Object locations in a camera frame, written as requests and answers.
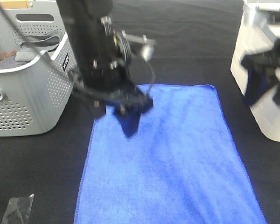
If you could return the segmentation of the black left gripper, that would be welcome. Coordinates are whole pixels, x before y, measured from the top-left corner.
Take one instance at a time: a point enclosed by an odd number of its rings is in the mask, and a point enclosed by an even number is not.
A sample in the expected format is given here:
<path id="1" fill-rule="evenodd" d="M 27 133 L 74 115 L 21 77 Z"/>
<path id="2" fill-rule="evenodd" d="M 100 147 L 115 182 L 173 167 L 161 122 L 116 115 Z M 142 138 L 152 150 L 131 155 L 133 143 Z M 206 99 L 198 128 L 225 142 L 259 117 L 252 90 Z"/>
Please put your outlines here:
<path id="1" fill-rule="evenodd" d="M 73 78 L 73 94 L 81 98 L 95 118 L 106 114 L 107 106 L 114 108 L 114 115 L 119 121 L 127 138 L 138 131 L 140 114 L 153 107 L 153 99 L 142 92 L 132 82 L 115 87 L 110 91 L 99 91 L 86 86 L 79 77 Z"/>

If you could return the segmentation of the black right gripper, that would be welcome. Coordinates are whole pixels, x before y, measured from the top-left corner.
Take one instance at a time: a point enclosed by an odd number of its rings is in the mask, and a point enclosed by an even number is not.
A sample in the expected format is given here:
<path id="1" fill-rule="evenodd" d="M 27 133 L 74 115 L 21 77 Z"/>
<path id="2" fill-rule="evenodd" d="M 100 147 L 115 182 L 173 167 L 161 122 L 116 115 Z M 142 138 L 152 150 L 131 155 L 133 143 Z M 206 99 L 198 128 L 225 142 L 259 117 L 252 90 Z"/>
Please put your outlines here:
<path id="1" fill-rule="evenodd" d="M 248 72 L 244 103 L 253 106 L 267 91 L 276 86 L 273 101 L 280 105 L 280 52 L 270 50 L 245 55 L 241 65 Z"/>

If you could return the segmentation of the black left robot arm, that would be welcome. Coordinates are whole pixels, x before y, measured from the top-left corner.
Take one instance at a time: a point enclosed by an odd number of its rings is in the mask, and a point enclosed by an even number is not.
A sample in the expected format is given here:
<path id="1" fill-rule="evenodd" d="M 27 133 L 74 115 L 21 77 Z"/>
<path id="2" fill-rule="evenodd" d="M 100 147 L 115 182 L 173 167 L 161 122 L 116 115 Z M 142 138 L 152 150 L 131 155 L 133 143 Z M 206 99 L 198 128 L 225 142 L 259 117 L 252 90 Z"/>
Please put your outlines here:
<path id="1" fill-rule="evenodd" d="M 124 135 L 133 136 L 153 100 L 132 82 L 129 66 L 133 57 L 149 63 L 156 41 L 116 31 L 111 0 L 59 0 L 57 5 L 77 62 L 68 72 L 73 94 L 97 119 L 112 106 Z"/>

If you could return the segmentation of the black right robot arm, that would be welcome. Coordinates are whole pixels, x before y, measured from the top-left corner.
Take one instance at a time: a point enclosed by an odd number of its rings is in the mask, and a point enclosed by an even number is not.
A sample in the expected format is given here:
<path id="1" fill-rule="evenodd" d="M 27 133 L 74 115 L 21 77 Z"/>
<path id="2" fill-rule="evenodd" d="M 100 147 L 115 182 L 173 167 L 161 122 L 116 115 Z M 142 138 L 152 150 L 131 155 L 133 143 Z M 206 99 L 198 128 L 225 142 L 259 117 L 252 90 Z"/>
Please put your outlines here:
<path id="1" fill-rule="evenodd" d="M 248 73 L 243 101 L 250 107 L 270 89 L 277 86 L 273 101 L 280 106 L 280 38 L 269 51 L 245 55 L 241 65 Z"/>

